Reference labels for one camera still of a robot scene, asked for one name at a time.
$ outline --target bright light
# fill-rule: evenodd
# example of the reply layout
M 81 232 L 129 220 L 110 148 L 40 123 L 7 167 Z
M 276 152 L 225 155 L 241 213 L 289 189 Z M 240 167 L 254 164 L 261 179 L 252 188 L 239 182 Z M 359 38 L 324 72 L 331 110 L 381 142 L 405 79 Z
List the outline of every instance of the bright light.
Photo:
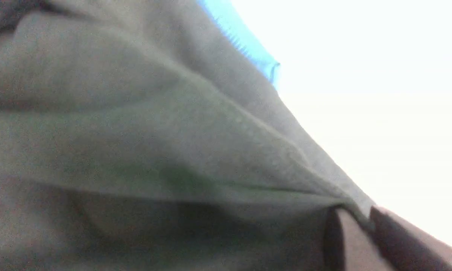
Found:
M 452 2 L 233 0 L 305 130 L 379 204 L 452 245 Z

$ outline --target gray shirt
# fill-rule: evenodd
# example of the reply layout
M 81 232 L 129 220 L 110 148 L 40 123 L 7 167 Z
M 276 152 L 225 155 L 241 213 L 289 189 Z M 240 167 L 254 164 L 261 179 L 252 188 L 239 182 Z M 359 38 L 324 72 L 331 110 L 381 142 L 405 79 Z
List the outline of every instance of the gray shirt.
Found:
M 0 34 L 0 269 L 323 269 L 328 209 L 372 204 L 193 0 Z

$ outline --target gray fabric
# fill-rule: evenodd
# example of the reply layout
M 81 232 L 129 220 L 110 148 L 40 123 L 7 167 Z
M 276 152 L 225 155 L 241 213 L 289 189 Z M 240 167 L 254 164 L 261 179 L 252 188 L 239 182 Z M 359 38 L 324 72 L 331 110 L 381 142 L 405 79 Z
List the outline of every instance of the gray fabric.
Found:
M 0 269 L 14 257 L 23 259 L 20 251 L 35 250 L 45 252 L 37 254 L 34 270 L 114 269 L 101 259 L 125 270 L 294 270 L 288 264 L 322 269 L 327 208 L 345 204 L 367 225 L 360 210 L 367 214 L 371 199 L 305 133 L 269 82 L 193 1 L 51 4 L 67 15 L 29 12 L 13 36 L 0 36 L 0 187 L 37 187 L 21 198 L 23 190 L 8 185 L 0 198 L 23 199 L 20 205 L 29 207 L 20 217 L 28 223 L 16 230 L 41 236 L 32 246 L 11 237 L 8 230 L 19 223 L 9 215 L 0 225 Z M 61 196 L 38 199 L 51 193 Z M 167 228 L 108 217 L 130 199 L 137 202 L 129 209 L 139 208 L 145 220 L 167 218 L 171 231 L 177 223 L 193 224 L 183 245 L 162 237 L 142 245 L 164 243 L 161 255 L 190 254 L 161 265 L 152 263 L 157 257 L 128 260 L 150 249 L 101 254 L 98 248 L 97 255 L 78 259 L 89 244 L 105 246 L 98 245 L 104 244 L 96 238 L 98 229 L 114 238 L 128 221 L 130 238 Z M 157 202 L 172 207 L 164 210 Z M 202 247 L 200 227 L 191 222 L 196 209 L 176 203 L 212 206 L 204 215 L 222 214 L 211 218 L 213 232 L 226 221 L 233 225 L 208 235 Z M 43 221 L 35 227 L 42 209 Z M 240 225 L 245 227 L 241 244 L 226 244 Z M 54 238 L 62 240 L 56 247 L 42 245 Z M 191 242 L 199 245 L 185 245 Z M 62 260 L 46 265 L 42 258 Z

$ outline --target white background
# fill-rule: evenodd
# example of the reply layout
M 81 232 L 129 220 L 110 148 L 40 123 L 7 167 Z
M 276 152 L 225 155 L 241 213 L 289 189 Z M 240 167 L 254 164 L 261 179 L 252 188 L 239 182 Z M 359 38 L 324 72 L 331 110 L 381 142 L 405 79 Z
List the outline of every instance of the white background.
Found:
M 233 4 L 305 130 L 378 204 L 452 245 L 452 1 Z

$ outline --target blue trim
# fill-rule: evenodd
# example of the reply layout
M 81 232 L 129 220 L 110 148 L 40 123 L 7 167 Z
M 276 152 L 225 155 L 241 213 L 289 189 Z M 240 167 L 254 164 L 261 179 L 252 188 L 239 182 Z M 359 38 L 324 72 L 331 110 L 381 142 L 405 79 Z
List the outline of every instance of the blue trim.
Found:
M 280 63 L 261 45 L 228 0 L 197 0 L 233 46 L 277 87 Z

